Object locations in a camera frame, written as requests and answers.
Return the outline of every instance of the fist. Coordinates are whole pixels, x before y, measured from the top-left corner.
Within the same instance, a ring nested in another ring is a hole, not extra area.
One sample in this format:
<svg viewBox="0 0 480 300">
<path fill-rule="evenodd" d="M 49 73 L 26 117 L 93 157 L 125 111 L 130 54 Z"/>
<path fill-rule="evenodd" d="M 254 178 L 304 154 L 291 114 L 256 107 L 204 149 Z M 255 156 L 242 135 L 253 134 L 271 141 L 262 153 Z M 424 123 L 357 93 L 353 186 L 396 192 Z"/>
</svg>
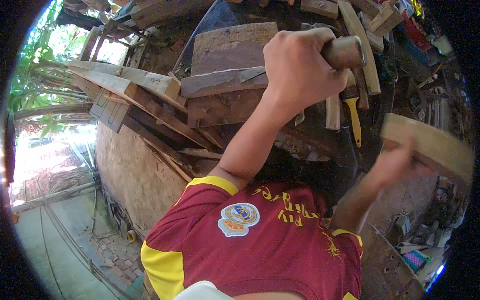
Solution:
<svg viewBox="0 0 480 300">
<path fill-rule="evenodd" d="M 268 101 L 282 125 L 306 107 L 341 92 L 348 74 L 334 70 L 320 55 L 325 43 L 335 39 L 328 28 L 280 31 L 264 47 Z"/>
</svg>

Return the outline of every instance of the forearm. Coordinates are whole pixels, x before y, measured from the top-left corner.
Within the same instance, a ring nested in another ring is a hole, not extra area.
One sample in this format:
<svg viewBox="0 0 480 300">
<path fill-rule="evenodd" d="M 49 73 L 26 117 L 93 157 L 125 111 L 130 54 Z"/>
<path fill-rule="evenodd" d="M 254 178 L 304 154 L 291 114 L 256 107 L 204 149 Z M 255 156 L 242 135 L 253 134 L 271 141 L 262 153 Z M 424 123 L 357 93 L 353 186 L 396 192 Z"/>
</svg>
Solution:
<svg viewBox="0 0 480 300">
<path fill-rule="evenodd" d="M 360 234 L 368 212 L 382 195 L 383 188 L 374 174 L 367 174 L 335 211 L 330 229 L 344 229 Z"/>
<path fill-rule="evenodd" d="M 242 189 L 264 165 L 276 138 L 278 130 L 287 123 L 287 116 L 279 116 L 273 107 L 264 101 L 270 97 L 265 92 L 247 122 L 228 144 L 222 159 L 210 173 L 217 175 L 226 172 L 233 183 Z"/>
</svg>

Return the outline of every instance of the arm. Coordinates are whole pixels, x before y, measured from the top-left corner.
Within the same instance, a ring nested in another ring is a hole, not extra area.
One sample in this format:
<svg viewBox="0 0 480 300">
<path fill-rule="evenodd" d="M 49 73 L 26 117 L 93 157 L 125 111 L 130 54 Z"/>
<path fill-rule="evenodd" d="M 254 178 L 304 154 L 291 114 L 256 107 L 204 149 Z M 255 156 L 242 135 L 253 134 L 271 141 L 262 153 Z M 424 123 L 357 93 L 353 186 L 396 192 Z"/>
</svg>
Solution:
<svg viewBox="0 0 480 300">
<path fill-rule="evenodd" d="M 306 107 L 345 88 L 347 73 L 333 70 L 320 55 L 324 43 L 334 38 L 327 28 L 281 31 L 265 46 L 268 87 L 209 176 L 244 188 L 264 165 L 280 128 Z"/>
<path fill-rule="evenodd" d="M 368 212 L 382 196 L 383 190 L 403 180 L 432 174 L 428 167 L 413 161 L 415 141 L 397 149 L 382 152 L 370 172 L 338 205 L 330 230 L 344 229 L 359 234 Z"/>
</svg>

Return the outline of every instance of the hand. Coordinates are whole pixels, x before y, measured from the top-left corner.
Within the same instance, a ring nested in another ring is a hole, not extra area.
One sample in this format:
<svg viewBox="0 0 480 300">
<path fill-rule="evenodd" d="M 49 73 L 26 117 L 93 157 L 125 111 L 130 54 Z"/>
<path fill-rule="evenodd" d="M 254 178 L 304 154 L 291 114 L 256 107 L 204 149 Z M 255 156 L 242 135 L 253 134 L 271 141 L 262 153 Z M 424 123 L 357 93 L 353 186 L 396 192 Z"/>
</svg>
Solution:
<svg viewBox="0 0 480 300">
<path fill-rule="evenodd" d="M 414 151 L 415 139 L 412 136 L 406 145 L 384 150 L 367 174 L 367 180 L 381 190 L 404 180 L 433 174 L 429 167 L 413 160 Z"/>
<path fill-rule="evenodd" d="M 285 125 L 306 107 L 341 92 L 348 74 L 334 70 L 320 55 L 332 30 L 280 31 L 264 47 L 268 102 L 273 118 Z"/>
</svg>

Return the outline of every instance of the yellow brush handle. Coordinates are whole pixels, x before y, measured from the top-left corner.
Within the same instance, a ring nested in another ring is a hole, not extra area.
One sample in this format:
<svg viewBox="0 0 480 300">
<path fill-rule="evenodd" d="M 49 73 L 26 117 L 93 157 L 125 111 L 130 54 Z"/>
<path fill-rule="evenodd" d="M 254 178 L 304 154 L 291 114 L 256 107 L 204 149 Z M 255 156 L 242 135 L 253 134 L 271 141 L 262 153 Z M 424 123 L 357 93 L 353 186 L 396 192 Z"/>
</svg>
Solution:
<svg viewBox="0 0 480 300">
<path fill-rule="evenodd" d="M 357 143 L 357 147 L 360 148 L 361 146 L 361 127 L 360 127 L 360 120 L 357 114 L 357 100 L 358 97 L 347 99 L 345 102 L 348 104 L 350 108 L 350 114 L 352 115 L 352 128 L 353 128 L 353 136 L 355 137 L 355 142 Z"/>
</svg>

